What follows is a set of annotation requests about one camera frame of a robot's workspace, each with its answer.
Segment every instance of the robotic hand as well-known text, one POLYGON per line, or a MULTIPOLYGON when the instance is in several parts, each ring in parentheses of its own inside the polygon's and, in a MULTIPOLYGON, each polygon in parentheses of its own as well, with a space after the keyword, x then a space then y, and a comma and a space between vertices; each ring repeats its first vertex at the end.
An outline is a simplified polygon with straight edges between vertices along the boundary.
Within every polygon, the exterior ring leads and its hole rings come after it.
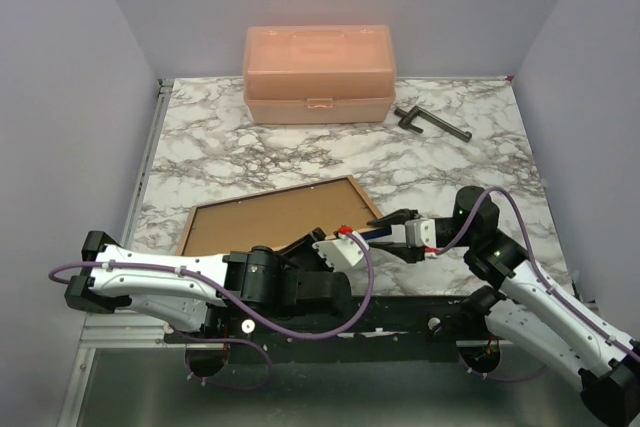
MULTIPOLYGON (((640 412, 640 343, 565 292, 538 265, 517 208, 526 250, 498 229, 499 209, 488 197, 496 190, 515 208, 502 189, 465 187, 449 218, 424 219, 417 211, 403 209, 371 222, 374 227, 403 225, 405 243, 367 245, 348 229, 326 240, 316 229, 277 252, 254 247, 249 252, 177 257, 128 251, 106 234, 90 232, 82 249, 84 262, 55 269, 50 278, 68 284, 65 299, 71 308, 91 313, 134 310, 191 333, 189 338, 259 340, 269 344, 275 361, 282 362, 293 360, 295 349, 309 343, 287 344, 291 339, 280 334, 324 339, 316 349, 322 360, 309 357, 308 350, 296 358, 312 362, 452 361, 437 346, 497 336, 555 369, 606 425, 626 427, 640 412), (416 263, 454 246, 468 248, 465 263, 489 285, 465 298, 372 297, 369 248, 416 263), (351 295, 344 270, 364 264, 369 268, 369 288, 358 299, 351 295), (69 281, 56 276, 77 267, 81 272, 69 281), (264 325, 256 326, 255 332, 246 330, 247 314, 264 325), (286 348, 278 350, 282 340, 286 348)), ((200 352, 205 357, 235 355, 245 362, 242 350, 200 352)), ((213 375, 219 368, 205 367, 200 375, 213 375)))

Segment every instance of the cable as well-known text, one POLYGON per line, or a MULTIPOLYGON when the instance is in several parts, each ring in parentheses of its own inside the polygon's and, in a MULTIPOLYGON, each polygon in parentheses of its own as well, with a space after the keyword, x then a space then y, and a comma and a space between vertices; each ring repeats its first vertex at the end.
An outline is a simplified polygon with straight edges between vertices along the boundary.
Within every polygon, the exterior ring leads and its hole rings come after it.
POLYGON ((458 359, 460 360, 460 363, 465 367, 468 374, 475 375, 476 377, 481 377, 482 379, 493 380, 494 382, 502 382, 505 384, 518 384, 520 382, 527 382, 529 380, 537 379, 542 374, 544 374, 548 369, 546 365, 543 365, 535 372, 532 372, 531 374, 523 375, 522 377, 513 377, 513 378, 499 377, 497 375, 483 374, 482 372, 473 370, 471 367, 469 367, 469 364, 465 362, 464 358, 462 357, 462 354, 460 353, 458 353, 458 359))
MULTIPOLYGON (((531 240, 529 239, 529 232, 527 231, 527 227, 524 223, 524 219, 522 218, 522 213, 520 212, 520 209, 518 209, 518 206, 516 205, 516 201, 511 196, 511 194, 509 194, 509 192, 504 190, 502 187, 489 187, 488 189, 485 189, 484 192, 482 192, 482 194, 480 194, 480 197, 478 197, 478 200, 476 200, 476 203, 473 205, 471 212, 469 212, 469 217, 467 218, 465 223, 462 225, 460 232, 458 232, 458 234, 453 238, 451 242, 449 242, 449 244, 447 244, 446 247, 443 247, 442 249, 438 249, 435 252, 436 255, 442 255, 445 252, 448 252, 453 247, 455 247, 458 242, 460 242, 460 239, 462 239, 464 234, 466 234, 467 230, 469 229, 469 226, 471 225, 471 222, 473 221, 474 217, 478 213, 478 210, 480 209, 480 205, 491 192, 499 192, 504 197, 506 197, 506 199, 509 201, 509 204, 511 204, 513 212, 516 214, 516 219, 518 220, 520 231, 522 232, 522 237, 524 239, 524 244, 527 250, 527 257, 529 258, 531 267, 533 268, 533 271, 535 272, 536 277, 538 277, 538 279, 545 286, 545 288, 549 290, 552 287, 552 284, 542 274, 542 272, 540 271, 540 267, 538 267, 538 262, 536 261, 535 255, 533 253, 533 247, 531 246, 531 240)), ((609 342, 610 336, 606 330, 602 329, 598 324, 593 322, 589 317, 587 317, 584 313, 582 313, 580 309, 574 306, 569 300, 565 299, 562 296, 562 294, 560 294, 560 292, 558 292, 556 289, 550 289, 549 291, 551 295, 558 302, 560 302, 567 310, 569 310, 573 315, 575 315, 578 319, 580 319, 585 325, 587 325, 590 329, 592 329, 596 334, 602 337, 605 341, 609 342)), ((640 355, 636 354, 632 349, 624 345, 619 340, 612 339, 611 344, 615 345, 618 349, 623 351, 626 355, 631 357, 636 362, 640 362, 640 355)))
MULTIPOLYGON (((329 339, 331 337, 334 337, 334 336, 336 336, 338 334, 341 334, 341 333, 347 331, 356 322, 358 322, 360 320, 360 318, 364 315, 364 312, 367 310, 367 307, 369 306, 369 301, 371 300, 371 297, 373 296, 373 283, 374 283, 375 274, 374 274, 374 271, 373 271, 373 259, 371 258, 371 253, 369 252, 369 249, 367 248, 366 243, 361 241, 357 236, 355 236, 354 234, 351 234, 351 233, 346 233, 344 235, 347 236, 350 240, 352 240, 360 248, 360 250, 362 251, 362 253, 364 255, 365 262, 367 263, 367 270, 368 270, 368 274, 369 274, 369 283, 367 284, 367 291, 365 293, 364 298, 362 299, 362 303, 360 304, 360 307, 358 308, 356 313, 353 315, 353 317, 351 317, 351 319, 346 321, 341 326, 336 327, 335 329, 329 330, 327 332, 320 332, 320 333, 311 334, 311 333, 306 333, 306 332, 296 332, 295 330, 289 330, 289 329, 287 329, 285 327, 282 327, 281 325, 278 325, 275 322, 267 319, 266 317, 263 317, 258 312, 256 312, 251 307, 249 307, 247 304, 242 302, 233 293, 231 293, 230 291, 225 289, 223 286, 221 286, 217 282, 211 280, 210 278, 205 277, 204 275, 198 274, 197 272, 193 272, 191 270, 186 270, 186 269, 182 270, 182 275, 184 275, 185 277, 190 277, 192 279, 196 279, 196 280, 198 280, 198 281, 200 281, 200 282, 202 282, 204 284, 207 284, 208 286, 210 286, 211 288, 215 289, 217 292, 222 294, 224 297, 226 297, 231 303, 233 303, 236 307, 238 307, 240 310, 242 310, 249 317, 253 318, 254 320, 256 320, 258 322, 260 322, 261 324, 263 324, 264 326, 270 328, 271 330, 273 330, 275 332, 278 332, 279 334, 286 335, 288 337, 291 337, 291 338, 294 338, 294 339, 298 339, 298 340, 324 340, 324 339, 329 339)), ((77 269, 77 268, 82 268, 82 267, 101 267, 103 264, 104 264, 104 262, 76 262, 74 264, 63 265, 63 266, 57 267, 57 268, 53 269, 51 272, 49 272, 49 279, 51 279, 54 282, 61 283, 61 284, 68 284, 69 283, 68 280, 61 279, 60 277, 57 277, 57 274, 59 274, 61 272, 65 272, 67 270, 72 270, 72 269, 77 269)), ((110 265, 113 268, 147 270, 147 271, 155 271, 155 272, 169 272, 169 273, 172 273, 172 274, 175 273, 175 271, 176 271, 174 267, 167 267, 165 265, 156 265, 156 264, 140 264, 140 263, 128 263, 128 262, 116 262, 116 263, 113 263, 113 264, 110 264, 110 265)))
POLYGON ((252 342, 250 340, 246 340, 246 339, 228 339, 228 338, 214 338, 214 339, 202 339, 200 337, 195 337, 193 335, 189 335, 186 332, 182 332, 180 330, 176 330, 175 328, 173 329, 180 337, 183 337, 187 340, 190 340, 192 342, 203 342, 203 343, 207 343, 207 344, 241 344, 241 345, 247 345, 249 347, 251 347, 252 349, 255 349, 258 351, 258 353, 260 355, 262 355, 262 357, 264 357, 264 359, 267 361, 267 375, 266 377, 261 380, 260 382, 257 382, 255 384, 249 384, 249 385, 239 385, 239 384, 233 384, 230 382, 221 382, 219 380, 213 380, 210 377, 200 377, 197 376, 193 373, 193 371, 191 370, 191 365, 189 364, 189 358, 185 357, 185 367, 187 368, 187 370, 189 371, 189 375, 193 376, 194 378, 207 383, 207 384, 211 384, 211 385, 215 385, 218 387, 224 387, 227 389, 234 389, 234 390, 255 390, 255 389, 259 389, 260 387, 262 387, 263 385, 266 385, 267 383, 269 383, 269 381, 271 380, 272 374, 273 374, 273 362, 271 361, 271 358, 269 357, 269 354, 267 354, 265 352, 265 350, 260 347, 258 344, 256 344, 255 342, 252 342))

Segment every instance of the white marble surface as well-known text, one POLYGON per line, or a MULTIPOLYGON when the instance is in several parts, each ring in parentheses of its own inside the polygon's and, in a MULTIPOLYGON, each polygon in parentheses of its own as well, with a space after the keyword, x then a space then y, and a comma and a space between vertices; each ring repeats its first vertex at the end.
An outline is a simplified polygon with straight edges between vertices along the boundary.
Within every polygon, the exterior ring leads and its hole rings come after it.
MULTIPOLYGON (((465 185, 510 191, 527 221, 536 257, 564 286, 569 277, 510 84, 504 80, 403 79, 396 105, 415 104, 473 133, 465 144, 424 120, 424 134, 383 124, 254 125, 241 79, 175 82, 133 248, 174 253, 194 204, 353 174, 383 213, 409 207, 448 216, 465 185)), ((500 228, 521 241, 504 199, 500 228)), ((482 285, 462 252, 407 265, 376 255, 376 294, 468 294, 482 285)), ((349 272, 353 290, 365 272, 349 272)))

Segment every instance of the purple cable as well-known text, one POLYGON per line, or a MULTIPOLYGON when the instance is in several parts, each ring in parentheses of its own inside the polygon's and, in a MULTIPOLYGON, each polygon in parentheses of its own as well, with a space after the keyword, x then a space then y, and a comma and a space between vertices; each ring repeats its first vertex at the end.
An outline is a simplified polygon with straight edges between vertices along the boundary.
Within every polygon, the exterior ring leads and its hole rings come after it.
POLYGON ((460 360, 460 363, 467 369, 467 373, 471 375, 475 375, 476 377, 482 377, 482 379, 489 379, 489 380, 493 380, 494 382, 502 382, 505 384, 518 384, 520 382, 527 382, 529 380, 537 379, 542 374, 544 374, 548 368, 546 365, 543 365, 542 367, 540 367, 535 372, 532 372, 531 374, 523 375, 522 377, 508 378, 508 377, 498 377, 496 375, 491 375, 491 374, 483 374, 481 372, 473 370, 471 367, 469 367, 469 364, 467 364, 464 361, 464 358, 462 357, 461 354, 458 354, 458 359, 460 360))
MULTIPOLYGON (((230 291, 225 289, 223 286, 221 286, 217 282, 211 280, 210 278, 205 277, 204 275, 198 274, 197 272, 193 272, 191 270, 183 270, 182 274, 185 277, 191 277, 192 279, 196 279, 196 280, 199 280, 200 282, 203 282, 203 283, 207 284, 208 286, 210 286, 211 288, 215 289, 217 292, 222 294, 224 297, 226 297, 231 303, 235 304, 236 307, 238 307, 240 310, 242 310, 249 317, 252 317, 254 320, 257 320, 258 322, 260 322, 264 326, 270 328, 271 330, 273 330, 275 332, 278 332, 279 334, 286 335, 288 337, 291 337, 291 338, 294 338, 294 339, 298 339, 298 340, 324 340, 324 339, 329 339, 331 337, 334 337, 334 336, 336 336, 338 334, 341 334, 341 333, 347 331, 356 322, 358 322, 358 320, 360 320, 360 318, 362 317, 364 312, 367 310, 367 307, 369 306, 369 301, 371 300, 371 297, 373 295, 373 282, 374 282, 375 275, 374 275, 374 271, 373 271, 373 259, 371 258, 371 253, 369 252, 369 249, 367 248, 366 243, 362 242, 358 237, 356 237, 353 234, 344 234, 344 235, 346 235, 349 239, 351 239, 353 242, 355 242, 355 244, 360 248, 360 250, 364 254, 364 259, 365 259, 365 261, 367 263, 367 270, 368 270, 368 273, 369 273, 369 283, 367 285, 367 291, 365 293, 365 296, 362 299, 362 303, 360 304, 360 307, 358 308, 356 313, 353 315, 353 317, 351 317, 351 319, 346 321, 340 327, 336 327, 335 329, 329 330, 327 332, 320 332, 320 333, 317 333, 317 334, 310 334, 310 333, 306 333, 306 332, 296 332, 295 330, 289 330, 289 329, 287 329, 285 327, 282 327, 281 325, 278 325, 275 322, 267 319, 266 317, 263 317, 262 315, 257 313, 255 310, 253 310, 251 307, 249 307, 247 304, 242 302, 233 293, 231 293, 230 291)), ((82 267, 100 267, 103 264, 104 264, 104 262, 76 262, 74 264, 63 265, 62 267, 58 267, 56 269, 53 269, 51 272, 49 272, 49 279, 53 280, 54 282, 61 283, 61 284, 68 284, 69 283, 68 280, 56 277, 56 274, 59 274, 60 272, 64 272, 66 270, 77 269, 77 268, 82 268, 82 267)), ((155 272, 175 273, 175 268, 173 268, 173 267, 167 267, 165 265, 155 265, 155 264, 139 264, 139 263, 129 263, 129 262, 117 262, 117 263, 113 264, 113 267, 114 268, 124 268, 124 269, 135 269, 135 270, 151 270, 151 271, 155 271, 155 272)))
POLYGON ((195 337, 193 335, 189 335, 185 332, 181 332, 180 330, 176 330, 173 329, 178 335, 180 335, 181 337, 184 337, 187 340, 191 340, 193 342, 202 342, 202 343, 208 343, 208 344, 241 344, 241 345, 248 345, 249 347, 251 347, 252 349, 257 350, 260 355, 262 355, 262 357, 264 357, 264 359, 267 361, 267 375, 266 377, 261 380, 260 382, 257 382, 255 384, 249 384, 249 385, 239 385, 239 384, 232 384, 229 382, 221 382, 219 380, 213 380, 209 377, 199 377, 197 375, 195 375, 193 373, 193 371, 191 370, 191 365, 189 364, 190 359, 187 357, 185 358, 185 367, 187 368, 187 370, 189 371, 189 374, 192 375, 194 378, 203 381, 207 384, 211 384, 211 385, 215 385, 218 387, 224 387, 227 389, 234 389, 234 390, 255 390, 255 389, 259 389, 260 387, 262 387, 263 385, 269 383, 269 381, 271 380, 271 374, 273 373, 273 362, 271 362, 271 358, 269 357, 269 354, 267 354, 264 349, 262 347, 260 347, 258 344, 256 344, 255 342, 252 342, 250 340, 246 340, 246 339, 227 339, 227 338, 215 338, 215 339, 202 339, 200 337, 195 337))
MULTIPOLYGON (((464 234, 469 229, 469 226, 471 225, 473 218, 478 213, 478 210, 480 209, 480 205, 482 204, 482 201, 491 192, 501 193, 507 198, 507 200, 511 204, 511 207, 513 208, 513 212, 516 214, 516 218, 518 219, 518 225, 520 226, 520 230, 522 231, 522 237, 524 239, 524 244, 527 249, 527 256, 529 257, 529 262, 531 263, 531 267, 533 268, 533 271, 535 272, 540 282, 542 282, 542 284, 545 286, 546 289, 549 289, 551 287, 551 283, 546 279, 546 277, 542 274, 542 272, 540 271, 540 268, 538 267, 538 262, 536 261, 536 258, 533 254, 533 247, 531 246, 531 240, 529 239, 529 232, 527 232, 527 227, 524 223, 524 219, 522 218, 522 214, 520 213, 520 210, 518 209, 518 206, 516 205, 516 201, 514 200, 514 198, 511 196, 509 192, 504 190, 502 187, 489 187, 488 189, 485 189, 484 192, 482 192, 482 194, 480 194, 480 197, 478 197, 478 200, 476 200, 476 203, 473 205, 473 208, 469 213, 469 217, 467 218, 465 223, 462 225, 460 232, 458 232, 458 234, 453 238, 451 242, 449 242, 449 244, 446 247, 439 249, 436 252, 436 255, 442 255, 445 252, 448 252, 453 247, 455 247, 455 245, 458 242, 460 242, 460 239, 464 236, 464 234)), ((586 324, 590 329, 596 332, 600 337, 602 337, 605 340, 609 339, 609 334, 604 329, 602 329, 598 324, 596 324, 589 317, 583 314, 577 307, 575 307, 571 302, 565 299, 559 292, 557 292, 555 289, 552 289, 551 295, 553 295, 553 297, 555 297, 558 300, 558 302, 560 302, 567 310, 569 310, 576 317, 578 317, 584 324, 586 324)), ((636 354, 632 349, 624 345, 619 340, 613 340, 611 343, 615 345, 617 348, 619 348, 620 350, 622 350, 625 354, 627 354, 636 362, 640 362, 640 355, 636 354)))

